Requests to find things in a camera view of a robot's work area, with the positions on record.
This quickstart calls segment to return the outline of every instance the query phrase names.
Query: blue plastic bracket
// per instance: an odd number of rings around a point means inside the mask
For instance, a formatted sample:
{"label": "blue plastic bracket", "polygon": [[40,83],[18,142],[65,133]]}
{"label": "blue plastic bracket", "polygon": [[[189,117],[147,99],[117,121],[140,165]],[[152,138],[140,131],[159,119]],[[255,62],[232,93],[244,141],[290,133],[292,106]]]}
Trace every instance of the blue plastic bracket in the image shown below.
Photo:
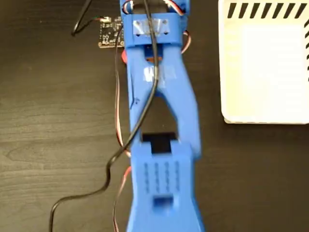
{"label": "blue plastic bracket", "polygon": [[[184,8],[187,3],[177,1]],[[165,99],[177,121],[178,139],[170,141],[170,152],[153,154],[150,142],[141,141],[140,131],[135,136],[131,146],[134,197],[127,232],[204,232],[194,195],[194,163],[201,155],[198,109],[181,55],[187,15],[152,16],[157,22],[167,20],[155,30],[162,47],[157,95]],[[132,130],[151,91],[154,68],[145,53],[151,45],[146,15],[122,13],[122,19]],[[136,31],[136,22],[143,32]]]}

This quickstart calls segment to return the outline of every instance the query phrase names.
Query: black cable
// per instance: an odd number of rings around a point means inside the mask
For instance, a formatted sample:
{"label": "black cable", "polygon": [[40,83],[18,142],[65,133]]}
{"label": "black cable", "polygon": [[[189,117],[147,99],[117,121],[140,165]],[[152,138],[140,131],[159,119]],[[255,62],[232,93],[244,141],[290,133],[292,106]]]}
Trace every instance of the black cable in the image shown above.
{"label": "black cable", "polygon": [[85,1],[85,3],[84,3],[84,5],[83,5],[83,7],[82,7],[82,9],[81,9],[81,11],[80,11],[80,13],[78,15],[78,18],[77,18],[77,21],[75,23],[75,26],[74,26],[74,28],[72,30],[72,33],[71,33],[72,36],[75,36],[76,34],[78,34],[81,31],[83,31],[87,26],[89,26],[90,23],[92,23],[94,21],[93,19],[91,19],[86,24],[84,24],[80,29],[78,29],[79,25],[81,24],[81,21],[82,21],[83,17],[85,16],[85,14],[86,14],[86,12],[87,12],[90,4],[91,4],[91,2],[92,2],[92,0],[86,0]]}
{"label": "black cable", "polygon": [[[106,164],[106,180],[104,185],[99,188],[96,191],[90,192],[90,193],[86,193],[86,194],[81,194],[81,195],[72,195],[72,196],[68,196],[68,197],[63,197],[61,199],[59,199],[52,207],[51,212],[50,212],[50,218],[49,218],[49,232],[53,232],[53,226],[54,226],[54,216],[55,216],[55,211],[57,209],[57,207],[66,201],[70,201],[70,200],[77,200],[77,199],[81,199],[81,198],[86,198],[89,196],[94,196],[97,195],[99,193],[104,192],[110,182],[111,182],[111,166],[115,163],[115,161],[117,161],[119,159],[119,157],[121,156],[121,154],[124,152],[124,150],[126,150],[130,144],[132,143],[135,135],[137,134],[138,130],[140,129],[140,126],[142,125],[148,111],[150,108],[150,105],[155,97],[155,93],[157,90],[157,86],[159,83],[159,59],[158,59],[158,51],[157,51],[157,44],[156,44],[156,37],[155,37],[155,33],[154,33],[154,29],[153,29],[153,24],[152,24],[152,18],[151,18],[151,13],[149,10],[149,6],[148,6],[148,1],[147,0],[143,0],[144,1],[144,5],[145,5],[145,11],[146,11],[146,15],[147,15],[147,19],[148,19],[148,24],[149,24],[149,31],[150,31],[150,36],[151,36],[151,41],[152,41],[152,48],[153,48],[153,54],[154,54],[154,81],[153,81],[153,86],[152,89],[150,91],[148,100],[144,106],[144,109],[140,115],[140,118],[138,120],[138,122],[136,123],[135,127],[133,128],[131,134],[129,135],[129,138],[127,140],[127,142],[118,149],[118,151],[108,160],[107,164]],[[87,0],[83,9],[86,6],[86,10],[88,9],[89,5],[91,3],[91,0]],[[83,10],[81,11],[81,17],[80,20],[83,18],[84,13],[82,13]]]}

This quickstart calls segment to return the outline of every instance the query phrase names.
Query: dark wooden table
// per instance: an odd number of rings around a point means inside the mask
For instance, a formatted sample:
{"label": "dark wooden table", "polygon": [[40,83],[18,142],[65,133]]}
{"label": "dark wooden table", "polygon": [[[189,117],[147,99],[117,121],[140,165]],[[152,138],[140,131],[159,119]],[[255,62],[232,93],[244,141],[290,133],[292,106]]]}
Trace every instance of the dark wooden table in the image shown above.
{"label": "dark wooden table", "polygon": [[[45,232],[59,197],[100,187],[117,149],[113,49],[98,49],[99,25],[70,30],[84,0],[11,0],[0,7],[0,231]],[[87,17],[118,15],[118,1],[94,1]],[[196,194],[210,232],[309,231],[309,128],[227,125],[220,110],[217,1],[192,1],[193,43],[184,55],[200,108],[203,156]],[[125,68],[121,121],[128,135]],[[145,130],[172,126],[162,103]],[[112,231],[112,201],[128,166],[112,170],[108,191],[66,203],[57,232]],[[119,202],[125,231],[129,183]]]}

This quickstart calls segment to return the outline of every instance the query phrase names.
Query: circuit board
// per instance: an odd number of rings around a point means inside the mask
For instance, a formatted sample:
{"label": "circuit board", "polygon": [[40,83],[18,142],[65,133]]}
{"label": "circuit board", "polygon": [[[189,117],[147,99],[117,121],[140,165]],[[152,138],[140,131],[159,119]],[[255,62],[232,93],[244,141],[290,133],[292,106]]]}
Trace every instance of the circuit board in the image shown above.
{"label": "circuit board", "polygon": [[[100,19],[100,23],[99,48],[115,47],[117,33],[122,26],[121,17],[104,17]],[[120,32],[118,38],[118,47],[124,47],[123,30]]]}

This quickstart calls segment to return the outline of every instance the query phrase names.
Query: striped pattern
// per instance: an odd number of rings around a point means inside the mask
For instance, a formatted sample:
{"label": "striped pattern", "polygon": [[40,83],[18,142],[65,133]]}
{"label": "striped pattern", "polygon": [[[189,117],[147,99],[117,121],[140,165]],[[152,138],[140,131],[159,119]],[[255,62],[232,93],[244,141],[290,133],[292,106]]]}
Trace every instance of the striped pattern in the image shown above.
{"label": "striped pattern", "polygon": [[[235,12],[235,9],[237,8],[237,4],[241,4],[241,7],[239,8],[239,12]],[[272,18],[277,18],[281,10],[283,10],[283,5],[288,4],[287,8],[285,9],[285,13],[283,18],[288,18],[288,17],[294,17],[298,19],[302,13],[304,12],[305,8],[307,7],[307,3],[302,3],[298,6],[298,10],[296,11],[295,14],[291,14],[292,10],[295,7],[295,3],[265,3],[264,5],[261,5],[260,3],[254,3],[253,7],[248,8],[248,3],[243,2],[243,3],[236,3],[232,2],[230,3],[230,7],[228,10],[227,18],[232,18],[232,17],[237,17],[237,18],[243,18],[245,13],[247,11],[250,11],[250,18],[266,18],[269,13],[269,9],[272,5],[275,5],[275,11],[272,13]],[[263,7],[262,14],[257,15],[257,11],[260,7]]]}
{"label": "striped pattern", "polygon": [[309,19],[306,21],[304,27],[305,27],[305,31],[306,31],[305,41],[307,43],[306,44],[307,64],[308,64],[307,70],[309,71]]}

